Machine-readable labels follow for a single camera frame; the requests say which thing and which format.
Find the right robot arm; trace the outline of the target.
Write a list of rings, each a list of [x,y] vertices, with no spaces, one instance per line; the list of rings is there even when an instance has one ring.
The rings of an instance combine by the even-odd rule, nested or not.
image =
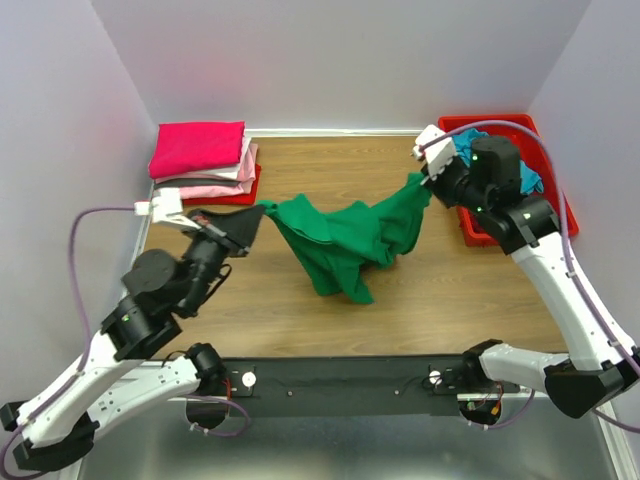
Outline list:
[[[520,152],[504,136],[473,140],[464,162],[447,137],[416,144],[424,185],[447,207],[463,207],[525,273],[565,341],[549,354],[487,340],[462,356],[444,384],[480,392],[508,382],[546,394],[578,419],[639,379],[639,349],[608,313],[574,257],[565,222],[542,196],[521,191]]]

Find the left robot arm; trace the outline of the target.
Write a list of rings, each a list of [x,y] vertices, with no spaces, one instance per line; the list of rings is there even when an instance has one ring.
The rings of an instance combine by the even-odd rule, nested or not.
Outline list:
[[[11,437],[1,453],[13,455],[21,479],[76,463],[111,428],[164,400],[220,393],[224,404],[233,404],[227,369],[209,343],[192,345],[143,378],[117,383],[176,338],[180,320],[197,316],[229,277],[228,258],[249,254],[264,207],[184,212],[139,202],[133,210],[181,231],[190,244],[180,258],[161,249],[139,255],[122,278],[123,298],[97,332],[85,333],[80,357],[40,394],[2,406]]]

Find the green t-shirt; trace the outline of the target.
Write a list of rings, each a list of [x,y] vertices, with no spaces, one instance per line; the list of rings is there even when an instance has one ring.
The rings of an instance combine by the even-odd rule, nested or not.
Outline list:
[[[431,191],[423,176],[411,173],[405,185],[368,205],[356,201],[333,211],[318,210],[304,194],[258,204],[287,242],[320,296],[345,294],[352,302],[374,302],[362,271],[387,269],[417,244]]]

